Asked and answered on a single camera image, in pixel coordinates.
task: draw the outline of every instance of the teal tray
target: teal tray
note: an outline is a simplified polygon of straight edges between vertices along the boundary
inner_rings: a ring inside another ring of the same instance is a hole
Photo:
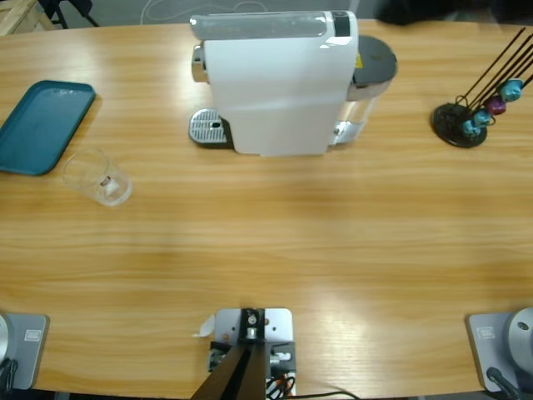
[[[85,83],[32,85],[0,127],[0,171],[43,175],[52,170],[95,96]]]

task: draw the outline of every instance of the drinking glass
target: drinking glass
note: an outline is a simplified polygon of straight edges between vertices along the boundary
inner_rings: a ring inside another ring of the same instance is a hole
[[[72,155],[63,167],[62,178],[67,186],[104,206],[124,203],[132,194],[132,181],[95,147]]]

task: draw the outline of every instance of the cable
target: cable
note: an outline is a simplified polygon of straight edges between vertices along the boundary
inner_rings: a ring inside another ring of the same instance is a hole
[[[294,387],[295,380],[295,377],[289,377],[287,374],[281,375],[280,377],[272,377],[266,383],[266,389],[269,389],[273,383],[276,386],[266,393],[266,398],[269,400],[297,400],[299,398],[329,398],[331,396],[344,395],[354,400],[361,400],[358,396],[346,390],[292,396],[291,391]]]
[[[338,390],[336,392],[328,392],[328,393],[316,393],[316,394],[304,394],[304,395],[298,395],[298,396],[290,396],[290,397],[284,397],[283,400],[288,399],[298,399],[298,398],[328,398],[330,396],[337,396],[337,395],[344,395],[348,396],[349,398],[353,398],[354,400],[361,400],[358,396],[351,392],[347,392],[346,390]]]
[[[256,0],[246,0],[244,2],[237,3],[233,8],[218,6],[216,4],[202,4],[200,6],[196,6],[196,7],[190,8],[190,9],[188,9],[186,11],[181,11],[181,12],[179,12],[177,14],[173,14],[171,16],[153,17],[153,15],[150,13],[150,11],[156,5],[164,3],[164,2],[169,2],[169,1],[171,1],[171,0],[155,0],[155,1],[154,0],[148,0],[147,3],[145,4],[144,8],[141,11],[141,20],[139,21],[139,24],[143,25],[145,16],[146,16],[147,19],[149,19],[149,20],[151,20],[153,22],[162,23],[162,22],[165,22],[165,21],[170,21],[171,19],[178,18],[181,15],[188,14],[188,13],[193,13],[193,12],[195,12],[197,10],[201,10],[201,9],[207,8],[207,7],[217,8],[218,10],[221,10],[221,11],[234,13],[234,12],[237,11],[237,9],[239,7],[242,7],[244,5],[253,5],[253,6],[260,7],[264,13],[266,13],[268,11],[268,8],[262,2],[258,2]]]

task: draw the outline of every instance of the wooden table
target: wooden table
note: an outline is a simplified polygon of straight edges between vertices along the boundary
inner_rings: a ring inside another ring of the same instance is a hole
[[[533,92],[481,147],[428,124],[516,27],[361,22],[400,71],[365,132],[323,157],[195,147],[211,106],[192,81],[187,26],[109,27],[0,38],[0,121],[41,79],[98,96],[43,177],[0,174],[0,307],[51,326],[38,388],[189,397],[206,377],[218,308],[293,311],[301,394],[362,397],[480,389],[464,319],[530,306]],[[80,148],[133,180],[120,207],[61,183]]]

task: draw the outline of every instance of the sticker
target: sticker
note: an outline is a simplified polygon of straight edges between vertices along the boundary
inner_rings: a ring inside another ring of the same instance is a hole
[[[494,334],[493,327],[479,327],[477,328],[477,337],[479,339],[494,339],[496,335]]]
[[[28,329],[24,335],[24,342],[41,342],[42,331]]]
[[[118,189],[118,183],[115,182],[115,180],[109,176],[105,177],[105,179],[100,182],[100,186],[105,189],[106,196],[113,194],[113,192]]]
[[[357,54],[356,68],[363,68],[363,59],[361,58],[361,54]]]

